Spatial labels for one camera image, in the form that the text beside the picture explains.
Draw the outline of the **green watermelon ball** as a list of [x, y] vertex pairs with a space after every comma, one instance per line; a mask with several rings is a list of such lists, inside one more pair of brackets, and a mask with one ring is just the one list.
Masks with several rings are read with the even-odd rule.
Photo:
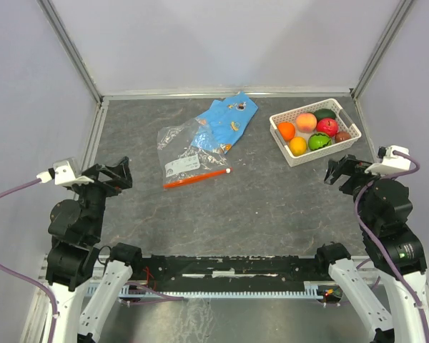
[[316, 132], [312, 134], [307, 140], [307, 145], [310, 151], [323, 149], [332, 144], [332, 138], [323, 132]]

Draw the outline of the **peach fruit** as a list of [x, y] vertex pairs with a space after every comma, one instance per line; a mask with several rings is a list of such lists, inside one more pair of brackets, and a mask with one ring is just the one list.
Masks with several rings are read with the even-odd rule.
[[295, 120], [297, 130], [302, 133], [311, 133], [317, 126], [317, 119], [313, 113], [301, 113]]

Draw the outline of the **orange fruit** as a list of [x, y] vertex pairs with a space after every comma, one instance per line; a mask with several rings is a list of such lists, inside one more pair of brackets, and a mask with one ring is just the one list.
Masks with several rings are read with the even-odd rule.
[[284, 121], [279, 123], [277, 130], [285, 141], [290, 141], [295, 137], [295, 126], [291, 122]]

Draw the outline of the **clear zip top bag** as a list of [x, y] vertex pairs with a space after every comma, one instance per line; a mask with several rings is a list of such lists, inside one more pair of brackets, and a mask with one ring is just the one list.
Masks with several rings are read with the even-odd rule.
[[209, 126], [190, 119], [157, 134], [163, 187], [171, 189], [232, 172]]

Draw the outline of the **red apple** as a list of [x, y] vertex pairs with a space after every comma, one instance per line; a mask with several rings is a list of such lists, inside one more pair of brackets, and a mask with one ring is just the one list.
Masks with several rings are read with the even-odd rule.
[[321, 119], [316, 126], [316, 131], [324, 133], [329, 137], [334, 137], [338, 133], [338, 123], [331, 118]]

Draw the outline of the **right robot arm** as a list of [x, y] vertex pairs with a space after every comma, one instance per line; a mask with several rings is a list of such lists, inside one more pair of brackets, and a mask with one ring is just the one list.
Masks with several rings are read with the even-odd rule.
[[378, 163], [353, 155], [331, 159], [325, 183], [347, 177], [339, 190], [353, 197], [365, 251], [383, 283], [389, 305], [383, 306], [359, 276], [342, 244], [320, 247], [314, 271], [341, 288], [368, 332], [369, 342], [429, 342], [425, 252], [407, 225], [413, 204], [409, 188], [399, 182], [400, 177], [418, 172], [420, 164], [393, 147], [381, 148], [379, 157]]

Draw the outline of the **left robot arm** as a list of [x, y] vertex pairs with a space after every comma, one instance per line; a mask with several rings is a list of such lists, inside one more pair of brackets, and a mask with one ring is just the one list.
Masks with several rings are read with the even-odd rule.
[[100, 250], [106, 200], [132, 187], [129, 158], [114, 166], [95, 164], [79, 171], [73, 159], [57, 161], [44, 175], [75, 194], [50, 214], [45, 280], [52, 292], [44, 336], [49, 342], [98, 342], [119, 292], [144, 270], [142, 250], [118, 243], [111, 248], [102, 279], [87, 306], [83, 299]]

